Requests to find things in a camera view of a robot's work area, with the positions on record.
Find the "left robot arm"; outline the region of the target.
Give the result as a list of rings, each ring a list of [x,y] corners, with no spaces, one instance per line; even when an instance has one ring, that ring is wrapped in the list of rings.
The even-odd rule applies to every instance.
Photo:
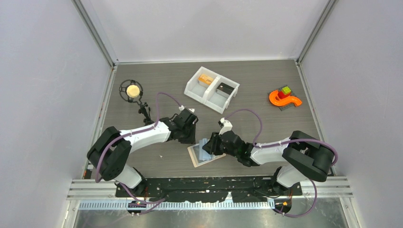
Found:
[[[133,196],[142,196],[146,189],[144,177],[127,164],[129,155],[156,143],[194,144],[198,122],[194,112],[194,109],[181,107],[179,114],[144,127],[121,131],[114,126],[106,128],[87,153],[88,161],[96,169],[95,180],[117,181]]]

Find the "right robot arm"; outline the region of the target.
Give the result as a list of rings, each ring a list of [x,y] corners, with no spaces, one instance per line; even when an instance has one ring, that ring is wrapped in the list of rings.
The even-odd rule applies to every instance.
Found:
[[[325,182],[338,159],[332,146],[302,131],[294,131],[290,137],[278,142],[256,144],[243,141],[233,131],[212,133],[202,149],[212,155],[233,156],[247,167],[286,162],[271,178],[271,188],[278,195],[304,180]]]

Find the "beige card holder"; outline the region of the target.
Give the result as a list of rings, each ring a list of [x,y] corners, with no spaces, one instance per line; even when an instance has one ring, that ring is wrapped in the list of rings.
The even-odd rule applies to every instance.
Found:
[[[222,155],[208,154],[202,148],[208,141],[209,141],[208,139],[203,138],[203,139],[199,140],[199,143],[189,146],[187,148],[189,156],[190,156],[193,166],[195,168],[226,156],[226,154],[222,154]]]

